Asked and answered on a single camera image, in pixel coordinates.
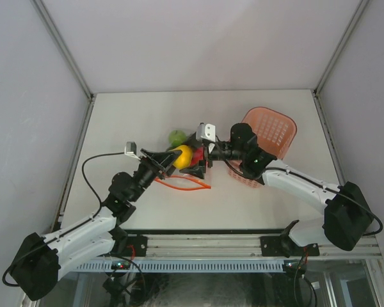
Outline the red fake apple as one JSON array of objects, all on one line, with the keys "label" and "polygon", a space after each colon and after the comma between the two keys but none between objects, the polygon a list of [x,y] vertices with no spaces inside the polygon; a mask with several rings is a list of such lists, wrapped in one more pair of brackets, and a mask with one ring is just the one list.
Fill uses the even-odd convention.
[{"label": "red fake apple", "polygon": [[192,160],[191,160],[191,166],[194,166],[195,164],[198,164],[203,159],[204,159],[204,148],[203,147],[197,148],[193,152],[193,157],[192,157]]}]

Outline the clear zip top bag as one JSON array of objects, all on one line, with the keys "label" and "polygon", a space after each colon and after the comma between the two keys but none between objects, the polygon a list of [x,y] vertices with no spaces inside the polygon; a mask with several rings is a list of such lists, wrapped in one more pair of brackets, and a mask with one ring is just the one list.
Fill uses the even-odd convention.
[{"label": "clear zip top bag", "polygon": [[205,174],[205,179],[182,174],[180,169],[176,169],[171,177],[166,177],[163,180],[156,178],[156,182],[165,185],[166,187],[179,191],[197,191],[201,189],[211,188],[211,176]]}]

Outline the yellow fake pear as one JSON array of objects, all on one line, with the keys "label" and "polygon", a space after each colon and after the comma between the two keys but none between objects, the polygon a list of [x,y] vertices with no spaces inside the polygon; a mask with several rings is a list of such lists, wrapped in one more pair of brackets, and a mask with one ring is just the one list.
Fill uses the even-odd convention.
[{"label": "yellow fake pear", "polygon": [[193,150],[187,145],[180,145],[172,150],[173,152],[181,152],[181,154],[177,157],[173,165],[177,169],[184,169],[191,165],[191,161],[193,158]]}]

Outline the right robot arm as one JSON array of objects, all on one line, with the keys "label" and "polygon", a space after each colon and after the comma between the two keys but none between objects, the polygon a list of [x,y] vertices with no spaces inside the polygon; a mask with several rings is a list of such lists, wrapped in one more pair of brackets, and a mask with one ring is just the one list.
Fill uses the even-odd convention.
[{"label": "right robot arm", "polygon": [[189,175],[204,178],[206,167],[222,161],[235,174],[281,189],[320,213],[319,218],[308,221],[294,220],[283,230],[279,241],[286,256],[296,255],[309,245],[326,243],[351,251],[376,218],[356,184],[329,184],[293,169],[262,149],[247,123],[233,125],[228,141],[217,139],[214,125],[201,123],[183,145],[193,152],[202,151],[198,162],[183,169]]}]

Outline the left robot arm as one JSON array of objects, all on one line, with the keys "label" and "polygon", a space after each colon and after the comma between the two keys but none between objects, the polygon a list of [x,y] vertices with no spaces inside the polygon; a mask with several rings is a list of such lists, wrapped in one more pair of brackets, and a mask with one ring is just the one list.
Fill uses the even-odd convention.
[{"label": "left robot arm", "polygon": [[133,203],[156,178],[163,178],[172,170],[182,155],[180,149],[141,152],[138,169],[133,174],[114,175],[106,199],[99,200],[95,212],[58,231],[28,235],[3,273],[3,284],[19,287],[32,301],[37,301],[83,263],[108,253],[125,253],[126,232],[120,226],[136,210]]}]

